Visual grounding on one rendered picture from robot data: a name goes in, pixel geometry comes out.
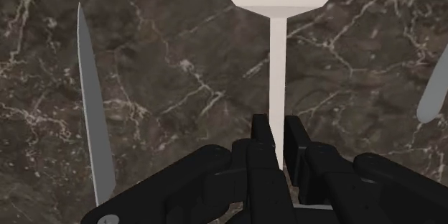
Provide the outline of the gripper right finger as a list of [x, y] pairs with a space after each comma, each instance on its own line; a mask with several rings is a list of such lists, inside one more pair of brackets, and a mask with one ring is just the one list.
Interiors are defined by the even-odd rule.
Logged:
[[340, 224], [448, 224], [448, 187], [374, 153], [343, 158], [284, 119], [284, 158], [305, 205], [331, 204]]

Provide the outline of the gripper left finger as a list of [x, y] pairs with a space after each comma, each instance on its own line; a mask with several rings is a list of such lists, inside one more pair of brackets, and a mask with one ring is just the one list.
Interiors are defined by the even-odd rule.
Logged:
[[211, 144], [137, 183], [87, 213], [80, 224], [208, 224], [244, 202], [239, 224], [295, 224], [265, 114], [231, 149]]

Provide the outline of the white spatula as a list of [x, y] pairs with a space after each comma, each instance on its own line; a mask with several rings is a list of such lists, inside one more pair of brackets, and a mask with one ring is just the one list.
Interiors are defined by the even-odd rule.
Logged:
[[268, 17], [269, 124], [279, 167], [284, 165], [287, 19], [324, 6], [329, 0], [231, 0], [236, 6]]

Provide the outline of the grey knife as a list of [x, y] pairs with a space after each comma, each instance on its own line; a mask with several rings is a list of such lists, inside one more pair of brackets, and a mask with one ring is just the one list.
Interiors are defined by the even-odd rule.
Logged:
[[115, 169], [95, 65], [90, 32], [81, 6], [78, 7], [78, 62], [83, 96], [83, 113], [88, 139], [95, 202], [101, 205], [113, 194]]

